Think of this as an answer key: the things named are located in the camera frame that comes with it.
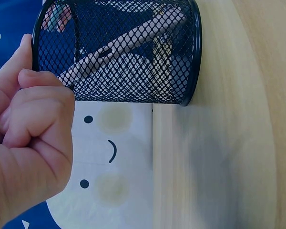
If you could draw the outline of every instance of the cartoon face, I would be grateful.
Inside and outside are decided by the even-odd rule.
[[[47,200],[62,229],[152,227],[152,106],[76,102],[73,168]]]

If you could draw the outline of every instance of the fingernail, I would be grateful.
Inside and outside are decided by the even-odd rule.
[[[24,35],[24,36],[22,37],[22,39],[21,39],[20,46],[23,44],[24,37],[25,37],[25,35]]]
[[[27,69],[27,68],[23,68],[21,70],[21,73],[27,74],[28,76],[34,76],[34,74],[31,74],[32,72],[35,72],[35,71],[33,71],[31,69]]]
[[[9,125],[10,107],[0,115],[0,131],[6,131]]]

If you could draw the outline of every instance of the blue fabric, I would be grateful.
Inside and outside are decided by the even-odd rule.
[[[0,67],[13,55],[21,38],[33,31],[41,0],[0,1]]]

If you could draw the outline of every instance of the metal mesh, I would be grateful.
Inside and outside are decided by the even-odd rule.
[[[195,87],[188,0],[48,0],[44,7],[34,66],[53,72],[77,100],[180,104]]]

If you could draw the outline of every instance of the light wood surface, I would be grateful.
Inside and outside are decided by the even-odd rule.
[[[188,107],[154,105],[155,229],[286,229],[286,0],[197,0]]]

